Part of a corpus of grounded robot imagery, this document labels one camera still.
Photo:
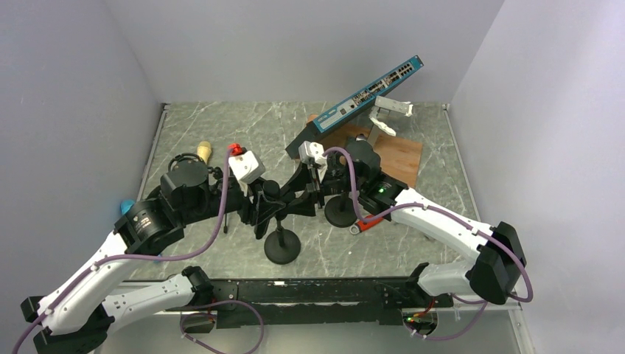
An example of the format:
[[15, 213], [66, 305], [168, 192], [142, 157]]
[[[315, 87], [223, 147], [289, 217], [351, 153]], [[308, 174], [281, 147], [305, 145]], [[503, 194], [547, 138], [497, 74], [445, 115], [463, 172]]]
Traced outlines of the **cream yellow microphone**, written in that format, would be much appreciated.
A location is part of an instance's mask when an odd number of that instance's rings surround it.
[[208, 164], [209, 158], [212, 154], [211, 143], [207, 141], [201, 141], [196, 148], [196, 154], [204, 164]]

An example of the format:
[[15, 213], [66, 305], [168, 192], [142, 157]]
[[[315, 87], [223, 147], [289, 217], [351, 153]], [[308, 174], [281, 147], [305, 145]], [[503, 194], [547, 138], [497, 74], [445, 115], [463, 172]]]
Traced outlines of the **black round base stand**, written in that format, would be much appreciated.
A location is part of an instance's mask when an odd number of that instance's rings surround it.
[[268, 234], [264, 251], [266, 257], [275, 264], [286, 265], [293, 262], [301, 251], [301, 242], [295, 232], [286, 229], [282, 221], [288, 216], [286, 209], [275, 214], [276, 228]]

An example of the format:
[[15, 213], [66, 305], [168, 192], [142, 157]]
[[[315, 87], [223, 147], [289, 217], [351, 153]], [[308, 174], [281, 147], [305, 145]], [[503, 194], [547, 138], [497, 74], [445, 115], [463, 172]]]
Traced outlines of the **black microphone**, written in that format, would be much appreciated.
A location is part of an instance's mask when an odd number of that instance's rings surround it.
[[262, 184], [262, 192], [264, 197], [269, 201], [278, 201], [280, 199], [280, 186], [274, 180], [264, 181]]

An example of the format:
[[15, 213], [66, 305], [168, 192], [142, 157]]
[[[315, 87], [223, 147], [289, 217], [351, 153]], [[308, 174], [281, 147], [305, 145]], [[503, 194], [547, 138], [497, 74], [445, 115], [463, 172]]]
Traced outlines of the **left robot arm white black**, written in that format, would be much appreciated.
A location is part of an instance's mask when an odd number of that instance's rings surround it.
[[114, 225], [91, 258], [57, 290], [21, 305], [38, 353], [89, 353], [122, 327], [170, 308], [205, 308], [214, 287], [198, 266], [152, 288], [114, 295], [114, 289], [144, 261], [160, 260], [193, 223], [236, 212], [263, 235], [283, 206], [280, 186], [262, 177], [252, 156], [233, 156], [224, 167], [179, 156], [160, 184]]

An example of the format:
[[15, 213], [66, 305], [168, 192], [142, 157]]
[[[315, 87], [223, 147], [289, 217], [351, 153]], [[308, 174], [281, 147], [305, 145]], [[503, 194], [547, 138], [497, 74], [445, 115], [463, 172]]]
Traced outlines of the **black shock mount desk stand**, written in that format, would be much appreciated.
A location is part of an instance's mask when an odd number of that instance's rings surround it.
[[[328, 166], [334, 164], [344, 164], [347, 166], [345, 156], [339, 152], [333, 151], [326, 155]], [[338, 228], [350, 227], [357, 220], [356, 210], [360, 210], [358, 206], [358, 175], [355, 175], [356, 193], [344, 192], [334, 196], [327, 201], [324, 209], [326, 219], [330, 224]]]

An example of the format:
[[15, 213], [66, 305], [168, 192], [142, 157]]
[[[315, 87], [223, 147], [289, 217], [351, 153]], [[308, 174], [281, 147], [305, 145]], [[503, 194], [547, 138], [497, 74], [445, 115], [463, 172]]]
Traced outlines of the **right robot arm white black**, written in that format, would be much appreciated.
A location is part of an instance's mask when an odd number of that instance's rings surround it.
[[442, 294], [471, 292], [503, 305], [509, 299], [531, 302], [534, 289], [517, 230], [505, 221], [493, 226], [453, 212], [384, 173], [381, 158], [364, 141], [325, 148], [303, 141], [296, 149], [301, 165], [284, 187], [310, 202], [308, 214], [323, 209], [333, 226], [346, 228], [392, 221], [416, 229], [458, 252], [461, 262], [418, 265], [406, 296], [423, 306]]

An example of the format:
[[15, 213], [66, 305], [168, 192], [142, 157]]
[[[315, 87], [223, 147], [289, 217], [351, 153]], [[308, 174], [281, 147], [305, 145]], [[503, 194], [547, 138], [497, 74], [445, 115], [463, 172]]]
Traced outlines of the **blue microphone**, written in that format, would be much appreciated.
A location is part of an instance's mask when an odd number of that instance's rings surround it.
[[131, 199], [125, 199], [120, 203], [120, 211], [121, 214], [124, 215], [126, 214], [130, 208], [135, 204], [134, 200]]

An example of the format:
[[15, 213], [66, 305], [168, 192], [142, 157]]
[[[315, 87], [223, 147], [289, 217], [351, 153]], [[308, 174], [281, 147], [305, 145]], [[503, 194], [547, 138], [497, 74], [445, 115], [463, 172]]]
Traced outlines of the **black tripod shock mount stand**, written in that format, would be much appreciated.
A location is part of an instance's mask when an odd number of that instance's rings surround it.
[[217, 215], [223, 189], [223, 171], [210, 167], [195, 153], [170, 160], [160, 179], [163, 196], [181, 223], [189, 225]]

